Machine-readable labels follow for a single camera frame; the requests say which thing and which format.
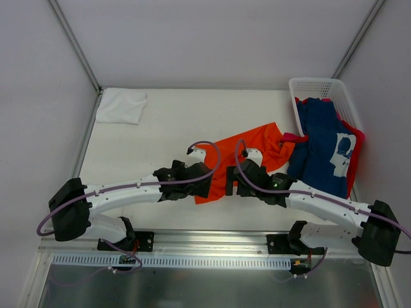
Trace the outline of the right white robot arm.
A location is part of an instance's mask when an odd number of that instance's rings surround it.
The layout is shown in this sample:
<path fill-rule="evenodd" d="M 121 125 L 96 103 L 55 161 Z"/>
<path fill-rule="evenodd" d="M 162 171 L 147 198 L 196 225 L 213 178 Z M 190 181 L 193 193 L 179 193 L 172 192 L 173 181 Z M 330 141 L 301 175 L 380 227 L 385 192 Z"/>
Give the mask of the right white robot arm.
<path fill-rule="evenodd" d="M 400 228 L 391 207 L 339 198 L 284 173 L 269 175 L 251 159 L 227 168 L 225 193 L 257 198 L 268 205 L 301 210 L 326 221 L 317 225 L 296 221 L 287 235 L 296 255 L 309 249 L 356 250 L 365 260 L 383 267 L 392 264 Z"/>

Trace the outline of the orange t shirt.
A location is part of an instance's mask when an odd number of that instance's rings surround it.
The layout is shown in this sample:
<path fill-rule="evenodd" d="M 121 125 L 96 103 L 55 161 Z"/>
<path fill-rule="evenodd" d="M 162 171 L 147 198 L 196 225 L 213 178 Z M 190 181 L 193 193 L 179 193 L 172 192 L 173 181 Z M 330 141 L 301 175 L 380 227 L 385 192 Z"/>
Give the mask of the orange t shirt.
<path fill-rule="evenodd" d="M 261 165 L 268 172 L 276 171 L 283 167 L 290 159 L 295 144 L 286 142 L 283 134 L 275 123 L 264 124 L 246 132 L 233 135 L 215 143 L 221 153 L 221 162 L 213 174 L 208 197 L 196 196 L 197 205 L 217 201 L 225 196 L 227 183 L 227 168 L 235 165 L 235 158 L 240 162 L 245 160 L 242 151 L 249 153 L 259 151 Z"/>

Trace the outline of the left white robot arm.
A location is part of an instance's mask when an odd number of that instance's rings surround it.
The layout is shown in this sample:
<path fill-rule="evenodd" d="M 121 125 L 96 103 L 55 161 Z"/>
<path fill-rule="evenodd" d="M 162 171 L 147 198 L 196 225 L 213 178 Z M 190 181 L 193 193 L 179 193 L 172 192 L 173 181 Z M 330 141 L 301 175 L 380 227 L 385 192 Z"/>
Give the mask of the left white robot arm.
<path fill-rule="evenodd" d="M 85 185 L 80 178 L 72 178 L 49 201 L 54 238 L 58 242 L 97 239 L 101 251 L 130 252 L 141 244 L 131 221 L 124 216 L 108 217 L 107 211 L 188 196 L 206 198 L 212 175 L 203 162 L 187 166 L 174 160 L 170 168 L 162 167 L 136 182 Z"/>

